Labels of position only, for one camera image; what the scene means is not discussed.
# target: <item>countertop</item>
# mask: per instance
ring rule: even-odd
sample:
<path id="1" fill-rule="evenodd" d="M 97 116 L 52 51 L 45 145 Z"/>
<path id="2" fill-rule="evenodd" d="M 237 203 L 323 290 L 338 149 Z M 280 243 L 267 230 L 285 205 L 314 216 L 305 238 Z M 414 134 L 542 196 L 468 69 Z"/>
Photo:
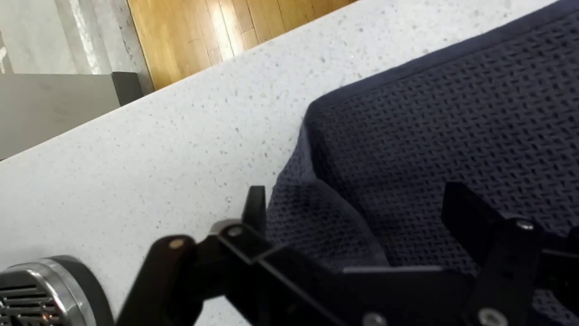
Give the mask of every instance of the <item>countertop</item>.
<path id="1" fill-rule="evenodd" d="M 275 183 L 307 105 L 550 0 L 360 0 L 0 163 L 0 270 L 68 254 L 117 314 L 148 247 Z M 199 325 L 244 325 L 222 301 Z"/>

